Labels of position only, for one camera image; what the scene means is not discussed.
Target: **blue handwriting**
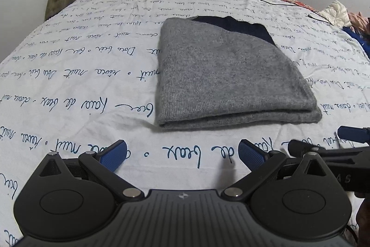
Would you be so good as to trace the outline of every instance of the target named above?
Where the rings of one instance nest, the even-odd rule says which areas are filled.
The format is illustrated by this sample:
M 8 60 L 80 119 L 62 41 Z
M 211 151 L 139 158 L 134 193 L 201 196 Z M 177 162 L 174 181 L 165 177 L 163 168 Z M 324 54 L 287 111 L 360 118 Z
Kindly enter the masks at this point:
M 37 54 L 34 54 L 34 55 L 29 55 L 28 56 L 28 60 L 30 60 L 30 61 L 33 61 L 34 59 L 36 59 L 37 58 Z
M 287 47 L 287 46 L 285 46 L 285 45 L 281 45 L 281 48 L 284 48 L 284 49 L 286 49 L 286 50 L 290 50 L 291 52 L 295 53 L 295 51 L 293 50 L 293 48 L 292 48 L 292 47 Z
M 104 50 L 109 50 L 108 53 L 110 53 L 111 50 L 112 50 L 112 46 L 110 46 L 110 47 L 95 47 L 95 48 L 97 48 L 100 52 L 103 52 Z
M 346 104 L 334 104 L 334 106 L 337 106 L 338 108 L 341 108 L 341 109 L 348 109 L 349 112 L 351 112 L 351 105 L 346 103 Z
M 123 32 L 123 33 L 117 33 L 117 35 L 116 36 L 114 36 L 114 37 L 120 37 L 120 36 L 126 36 L 126 35 L 129 35 L 129 34 L 131 34 L 131 33 L 128 33 L 128 32 Z
M 188 154 L 187 154 L 188 159 L 191 159 L 192 153 L 194 153 L 195 155 L 198 155 L 198 165 L 197 165 L 197 168 L 199 169 L 199 167 L 200 167 L 201 151 L 200 151 L 200 148 L 197 145 L 195 145 L 193 147 L 193 150 L 192 151 L 188 147 L 185 147 L 185 148 L 176 147 L 175 150 L 173 150 L 173 146 L 172 146 L 171 148 L 162 147 L 162 149 L 168 150 L 168 152 L 167 152 L 167 158 L 170 158 L 170 154 L 172 153 L 173 156 L 174 156 L 174 158 L 175 158 L 175 160 L 177 160 L 177 156 L 178 156 L 177 151 L 180 151 L 180 157 L 181 158 L 185 158 L 186 157 L 186 152 L 188 152 Z
M 9 245 L 9 247 L 12 247 L 16 243 L 18 243 L 19 240 L 17 238 L 15 238 L 11 233 L 9 233 L 9 231 L 4 229 L 4 232 L 7 233 L 7 235 L 8 235 L 8 240 L 5 239 L 5 243 L 7 243 Z
M 160 50 L 152 50 L 151 48 L 149 48 L 147 50 L 149 50 L 148 53 L 151 53 L 152 55 L 157 55 L 158 53 L 160 53 Z
M 1 100 L 8 100 L 12 97 L 12 95 L 9 95 L 9 94 L 4 94 L 3 97 L 1 98 Z
M 66 150 L 66 151 L 68 151 L 68 148 L 69 148 L 69 151 L 71 153 L 77 154 L 81 145 L 79 145 L 77 150 L 76 150 L 76 143 L 72 143 L 71 141 L 59 141 L 59 139 L 57 138 L 57 143 L 55 145 L 55 150 L 51 150 L 51 151 L 57 152 L 57 150 L 60 149 L 61 147 L 63 148 L 63 150 Z
M 78 50 L 74 50 L 73 48 L 69 48 L 68 50 L 65 50 L 66 52 L 68 52 L 69 50 L 72 50 L 73 53 L 77 53 L 77 54 L 82 54 L 85 50 L 85 47 L 82 47 L 82 48 L 79 48 Z
M 353 144 L 353 141 L 349 141 L 349 140 L 343 140 L 341 138 L 338 138 L 338 140 L 336 138 L 333 138 L 333 137 L 325 137 L 323 138 L 323 142 L 326 143 L 329 147 L 337 142 L 341 142 L 341 143 L 349 143 L 350 146 L 352 148 L 354 148 L 354 144 Z
M 51 109 L 49 110 L 49 112 L 58 104 L 58 98 L 56 99 L 50 99 L 50 98 L 42 98 L 42 101 L 41 103 L 42 106 L 44 107 L 45 105 L 46 106 L 49 106 L 51 107 Z
M 100 37 L 102 37 L 103 36 L 103 34 L 96 34 L 96 35 L 87 35 L 86 37 L 87 38 L 100 38 Z
M 71 41 L 71 40 L 78 40 L 78 39 L 80 39 L 82 36 L 79 36 L 79 37 L 77 37 L 77 36 L 72 36 L 72 37 L 69 37 L 69 38 L 67 38 L 67 39 L 65 39 L 64 41 Z
M 1 75 L 0 75 L 0 78 L 5 78 L 9 75 L 10 71 L 8 72 L 3 72 Z
M 328 116 L 328 110 L 334 110 L 334 107 L 331 104 L 320 104 L 320 106 L 324 109 L 323 112 L 326 113 Z
M 153 71 L 142 71 L 142 70 L 140 70 L 140 72 L 141 72 L 141 76 L 140 77 L 137 77 L 137 78 L 140 79 L 140 81 L 142 79 L 145 79 L 144 76 L 152 76 L 152 75 L 159 75 L 160 74 L 160 72 L 158 71 L 158 69 L 153 70 Z
M 44 70 L 44 76 L 47 76 L 48 80 L 50 80 L 56 72 L 57 71 L 52 71 L 51 69 L 50 70 Z
M 270 142 L 268 143 L 267 142 L 267 140 L 265 140 L 263 137 L 262 137 L 262 139 L 263 139 L 263 142 L 262 143 L 255 143 L 255 145 L 257 146 L 257 147 L 259 147 L 260 149 L 262 149 L 263 151 L 265 151 L 265 152 L 268 152 L 269 151 L 269 147 L 270 147 L 270 149 L 271 150 L 273 150 L 274 148 L 273 148 L 273 146 L 272 146 L 272 140 L 271 140 L 271 137 L 269 137 L 269 140 L 270 140 Z
M 79 75 L 82 76 L 84 73 L 88 72 L 86 70 L 80 70 L 80 69 L 65 69 L 64 71 L 68 71 L 67 75 L 63 75 L 66 78 L 69 78 L 71 75 Z
M 48 54 L 48 56 L 54 56 L 54 55 L 56 55 L 57 57 L 62 53 L 62 48 L 60 48 L 60 49 L 58 49 L 58 50 L 52 50 L 49 54 Z
M 141 21 L 127 22 L 128 25 L 141 25 Z
M 119 106 L 127 106 L 127 107 L 130 107 L 131 108 L 131 111 L 134 110 L 134 109 L 137 109 L 137 112 L 140 112 L 141 111 L 141 108 L 144 108 L 143 112 L 147 111 L 147 110 L 150 110 L 149 114 L 147 115 L 147 117 L 149 117 L 152 112 L 153 112 L 153 104 L 152 103 L 148 103 L 147 105 L 143 105 L 143 106 L 140 106 L 140 107 L 132 107 L 131 105 L 127 105 L 127 104 L 119 104 L 119 105 L 115 105 L 115 107 L 119 107 Z
M 226 158 L 226 152 L 227 152 L 228 153 L 229 160 L 230 160 L 230 163 L 232 163 L 231 157 L 234 156 L 234 153 L 235 153 L 234 152 L 234 148 L 233 147 L 228 148 L 228 147 L 225 147 L 225 146 L 223 146 L 223 147 L 214 146 L 210 150 L 213 151 L 214 149 L 217 149 L 217 148 L 220 149 L 221 156 L 223 158 Z
M 21 97 L 21 96 L 19 96 L 19 95 L 15 95 L 14 96 L 14 101 L 16 101 L 16 102 L 22 102 L 22 104 L 21 104 L 21 107 L 22 107 L 22 105 L 24 104 L 24 103 L 27 103 L 27 102 L 29 102 L 30 101 L 30 97 Z
M 88 146 L 91 147 L 90 151 L 94 151 L 96 153 L 99 153 L 101 151 L 104 151 L 106 148 L 108 148 L 108 147 L 101 147 L 101 148 L 99 148 L 99 146 L 97 146 L 97 145 L 91 145 L 91 144 L 89 144 Z
M 65 105 L 65 107 L 67 108 L 67 110 L 69 109 L 69 108 L 71 108 L 71 106 L 74 104 L 74 103 L 76 103 L 76 99 L 73 99 L 73 98 L 71 98 L 71 99 L 66 99 L 66 100 L 64 100 L 64 102 L 63 103 L 65 103 L 65 102 L 67 102 L 67 105 Z
M 117 75 L 118 72 L 120 71 L 115 71 L 115 70 L 105 70 L 105 69 L 95 69 L 97 71 L 98 75 L 107 75 L 110 77 L 111 75 Z
M 356 103 L 360 109 L 365 109 L 366 112 L 370 110 L 370 103 Z
M 108 98 L 105 98 L 105 102 L 103 102 L 102 98 L 99 97 L 99 101 L 84 101 L 81 105 L 81 109 L 85 106 L 86 109 L 100 109 L 100 106 L 103 105 L 103 110 L 100 112 L 102 114 L 104 112 L 105 106 L 107 104 Z
M 40 75 L 40 69 L 30 69 L 28 72 L 30 73 L 30 76 L 37 74 L 35 79 Z
M 30 134 L 25 134 L 25 133 L 21 133 L 21 136 L 22 136 L 22 143 L 30 143 L 34 145 L 35 148 L 37 147 L 38 143 L 42 139 L 42 137 L 38 138 L 35 135 L 30 135 Z
M 150 36 L 150 37 L 158 36 L 158 33 L 153 33 L 153 34 L 140 34 L 140 33 L 136 33 L 136 34 L 143 35 L 143 36 Z
M 18 182 L 16 180 L 12 180 L 12 179 L 7 180 L 3 173 L 0 173 L 0 175 L 2 175 L 4 177 L 4 185 L 8 186 L 9 189 L 14 190 L 13 195 L 12 195 L 12 200 L 13 200 L 14 194 L 17 191 L 17 188 L 18 188 Z
M 118 47 L 117 50 L 121 51 L 121 52 L 127 52 L 128 55 L 132 56 L 134 51 L 135 51 L 135 47 L 130 47 L 130 48 L 121 48 L 121 47 Z
M 324 80 L 324 79 L 314 80 L 311 77 L 306 78 L 305 80 L 308 82 L 308 84 L 311 86 L 311 88 L 315 84 L 322 84 L 324 86 L 328 85 L 330 88 L 332 88 L 332 86 L 330 84 L 333 84 L 334 86 L 337 85 L 339 88 L 344 89 L 343 85 L 339 81 L 331 81 L 331 80 Z

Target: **folded sweater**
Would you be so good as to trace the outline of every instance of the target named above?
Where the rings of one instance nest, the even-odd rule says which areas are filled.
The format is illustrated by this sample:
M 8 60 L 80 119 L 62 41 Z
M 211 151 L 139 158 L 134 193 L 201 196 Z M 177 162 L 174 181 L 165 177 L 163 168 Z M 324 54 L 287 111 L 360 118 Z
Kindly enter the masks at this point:
M 156 123 L 200 129 L 250 122 L 318 122 L 306 80 L 276 46 L 219 26 L 167 19 L 160 31 Z

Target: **pile of clothes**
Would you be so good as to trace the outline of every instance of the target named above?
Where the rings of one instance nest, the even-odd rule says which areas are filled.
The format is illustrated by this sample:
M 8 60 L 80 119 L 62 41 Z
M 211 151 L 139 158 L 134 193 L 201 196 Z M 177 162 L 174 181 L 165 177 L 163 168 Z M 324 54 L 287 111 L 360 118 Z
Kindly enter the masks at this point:
M 318 14 L 356 39 L 370 58 L 370 17 L 364 17 L 361 12 L 348 13 L 337 0 Z
M 370 17 L 362 16 L 361 12 L 348 13 L 348 17 L 351 27 L 343 28 L 343 31 L 356 39 L 370 58 Z
M 321 119 L 307 81 L 261 24 L 230 16 L 169 18 L 159 48 L 156 124 L 162 128 Z

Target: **bed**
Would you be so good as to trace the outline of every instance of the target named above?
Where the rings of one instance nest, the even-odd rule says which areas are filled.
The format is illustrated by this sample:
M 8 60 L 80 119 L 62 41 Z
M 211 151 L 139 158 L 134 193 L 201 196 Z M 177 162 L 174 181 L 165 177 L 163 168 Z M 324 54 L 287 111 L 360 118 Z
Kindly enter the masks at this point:
M 280 0 L 49 0 L 47 20 L 0 64 L 0 246 L 22 237 L 13 203 L 50 150 L 73 158 L 124 139 L 129 151 L 116 173 L 147 193 L 227 187 L 249 173 L 237 156 L 244 138 L 265 151 L 286 151 L 291 139 L 361 146 L 335 131 L 367 126 L 370 61 L 356 40 L 309 13 Z M 155 126 L 161 25 L 197 15 L 263 24 L 308 81 L 322 120 L 199 131 Z M 359 202 L 350 197 L 355 214 Z M 350 223 L 356 228 L 354 215 Z

